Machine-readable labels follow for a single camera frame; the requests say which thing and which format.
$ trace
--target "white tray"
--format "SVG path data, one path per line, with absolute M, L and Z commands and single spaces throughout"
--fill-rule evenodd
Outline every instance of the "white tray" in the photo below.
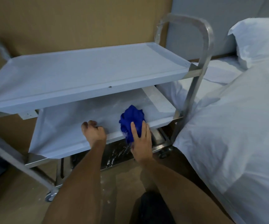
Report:
M 90 149 L 81 132 L 89 120 L 105 128 L 107 143 L 123 139 L 119 120 L 130 105 L 143 109 L 152 128 L 169 124 L 175 113 L 155 86 L 48 107 L 39 112 L 29 152 L 59 159 Z
M 0 111 L 15 114 L 180 80 L 189 67 L 154 42 L 19 56 L 0 70 Z

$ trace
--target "floor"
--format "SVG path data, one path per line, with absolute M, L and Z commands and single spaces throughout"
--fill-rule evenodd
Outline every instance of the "floor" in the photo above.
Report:
M 210 195 L 185 156 L 177 149 L 172 151 L 169 157 L 158 161 L 186 176 Z M 42 165 L 41 168 L 53 177 L 56 173 L 56 162 Z M 134 160 L 103 170 L 101 185 L 103 189 L 101 223 L 108 224 L 134 223 L 140 196 L 146 190 L 156 190 L 155 184 Z M 45 187 L 10 167 L 0 177 L 0 224 L 41 223 L 50 204 L 44 201 L 46 193 Z

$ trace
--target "top shelf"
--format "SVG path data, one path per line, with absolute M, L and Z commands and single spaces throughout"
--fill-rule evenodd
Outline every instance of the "top shelf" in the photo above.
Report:
M 190 66 L 154 42 L 19 56 L 0 70 L 0 112 L 16 114 L 198 76 L 200 70 L 185 77 Z

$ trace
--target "gray wall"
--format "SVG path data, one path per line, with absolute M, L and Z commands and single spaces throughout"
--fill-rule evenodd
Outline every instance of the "gray wall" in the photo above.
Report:
M 236 51 L 229 29 L 238 21 L 251 17 L 269 17 L 269 0 L 173 0 L 172 13 L 206 19 L 215 35 L 213 56 Z M 191 25 L 170 23 L 166 48 L 187 59 L 200 58 L 202 37 Z

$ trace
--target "brown wall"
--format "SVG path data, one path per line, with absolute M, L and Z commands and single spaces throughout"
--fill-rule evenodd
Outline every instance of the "brown wall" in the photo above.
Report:
M 14 56 L 149 42 L 171 5 L 172 0 L 0 0 L 0 39 Z M 18 115 L 0 118 L 0 136 L 26 153 L 35 123 Z

